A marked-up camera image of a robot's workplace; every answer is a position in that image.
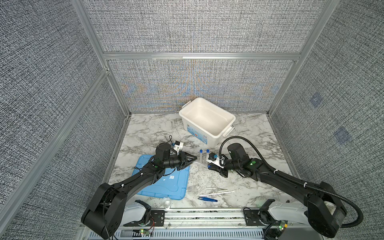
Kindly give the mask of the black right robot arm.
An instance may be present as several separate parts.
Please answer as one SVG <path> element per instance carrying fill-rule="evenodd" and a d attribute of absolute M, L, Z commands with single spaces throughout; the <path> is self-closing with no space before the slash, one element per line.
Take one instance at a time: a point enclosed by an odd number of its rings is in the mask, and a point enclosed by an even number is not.
<path fill-rule="evenodd" d="M 251 178 L 257 182 L 268 184 L 285 192 L 302 206 L 295 207 L 290 203 L 280 203 L 268 199 L 258 210 L 261 223 L 269 227 L 280 224 L 280 229 L 265 230 L 267 238 L 277 238 L 284 230 L 287 222 L 296 222 L 311 226 L 324 237 L 334 238 L 339 229 L 344 227 L 343 221 L 347 210 L 333 187 L 325 182 L 314 184 L 305 182 L 285 174 L 270 166 L 262 156 L 250 158 L 241 144 L 228 146 L 229 156 L 210 153 L 207 156 L 208 169 L 218 172 L 222 177 L 228 177 L 230 171 L 240 176 Z"/>

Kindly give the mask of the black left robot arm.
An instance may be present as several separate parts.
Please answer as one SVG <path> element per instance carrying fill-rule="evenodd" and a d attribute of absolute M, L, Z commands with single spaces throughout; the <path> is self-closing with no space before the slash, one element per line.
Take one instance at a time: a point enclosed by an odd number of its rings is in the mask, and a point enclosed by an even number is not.
<path fill-rule="evenodd" d="M 197 159 L 197 156 L 182 150 L 176 151 L 171 144 L 161 143 L 155 155 L 138 173 L 112 185 L 101 184 L 86 207 L 81 223 L 104 240 L 109 240 L 122 222 L 140 222 L 149 213 L 147 204 L 136 201 L 132 213 L 124 218 L 126 203 L 130 198 L 164 177 L 166 169 L 180 171 Z"/>

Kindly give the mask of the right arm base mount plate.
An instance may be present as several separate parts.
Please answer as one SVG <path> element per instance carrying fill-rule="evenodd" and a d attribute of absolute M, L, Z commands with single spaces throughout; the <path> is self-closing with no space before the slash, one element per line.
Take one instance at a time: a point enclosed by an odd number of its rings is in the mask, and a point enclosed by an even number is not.
<path fill-rule="evenodd" d="M 269 213 L 264 210 L 243 208 L 243 215 L 246 226 L 267 226 L 271 223 Z"/>

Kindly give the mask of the clear test tube rack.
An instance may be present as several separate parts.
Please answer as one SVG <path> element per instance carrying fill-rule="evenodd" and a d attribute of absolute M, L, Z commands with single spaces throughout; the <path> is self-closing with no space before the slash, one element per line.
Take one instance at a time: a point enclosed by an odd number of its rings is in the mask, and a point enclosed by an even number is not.
<path fill-rule="evenodd" d="M 220 173 L 223 167 L 219 164 L 218 155 L 215 153 L 200 153 L 196 163 L 207 170 Z"/>

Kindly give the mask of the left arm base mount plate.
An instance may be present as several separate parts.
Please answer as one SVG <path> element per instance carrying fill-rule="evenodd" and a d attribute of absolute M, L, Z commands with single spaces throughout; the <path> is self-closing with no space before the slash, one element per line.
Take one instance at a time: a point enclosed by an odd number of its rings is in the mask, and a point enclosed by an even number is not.
<path fill-rule="evenodd" d="M 124 227 L 144 227 L 149 228 L 151 226 L 163 227 L 165 222 L 164 210 L 152 210 L 147 222 L 138 221 L 123 224 Z"/>

